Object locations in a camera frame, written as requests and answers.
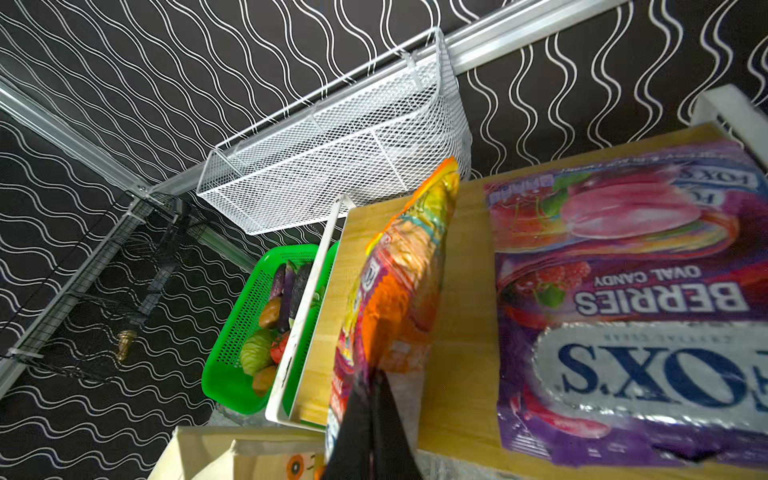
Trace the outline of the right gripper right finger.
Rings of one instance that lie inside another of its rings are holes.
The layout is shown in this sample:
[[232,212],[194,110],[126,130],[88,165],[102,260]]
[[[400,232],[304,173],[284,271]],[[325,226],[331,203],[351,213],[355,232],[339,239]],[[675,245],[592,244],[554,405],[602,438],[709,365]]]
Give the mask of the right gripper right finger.
[[386,373],[376,370],[371,390],[374,479],[421,479]]

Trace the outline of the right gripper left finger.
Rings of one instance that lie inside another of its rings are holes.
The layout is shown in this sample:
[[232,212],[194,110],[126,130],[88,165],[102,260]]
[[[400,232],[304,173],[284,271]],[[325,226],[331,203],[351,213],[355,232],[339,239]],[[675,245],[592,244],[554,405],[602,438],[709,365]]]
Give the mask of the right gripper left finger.
[[372,415],[366,385],[356,380],[323,479],[370,479]]

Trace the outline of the orange Fox's candy bag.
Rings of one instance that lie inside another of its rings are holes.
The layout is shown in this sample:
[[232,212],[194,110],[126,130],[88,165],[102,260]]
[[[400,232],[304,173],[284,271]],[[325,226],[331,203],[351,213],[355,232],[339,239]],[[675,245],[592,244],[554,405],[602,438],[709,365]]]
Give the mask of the orange Fox's candy bag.
[[386,375],[406,447],[418,442],[426,366],[442,288],[446,241],[459,190],[455,158],[443,160],[366,247],[334,350],[325,448],[343,430],[361,430],[350,412],[355,391],[371,394]]

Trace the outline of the cream canvas tote bag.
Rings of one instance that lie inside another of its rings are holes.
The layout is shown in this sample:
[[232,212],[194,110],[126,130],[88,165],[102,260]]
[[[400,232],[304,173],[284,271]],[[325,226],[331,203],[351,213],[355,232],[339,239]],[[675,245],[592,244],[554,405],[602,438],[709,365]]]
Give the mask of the cream canvas tote bag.
[[324,435],[293,428],[179,427],[151,479],[318,479]]

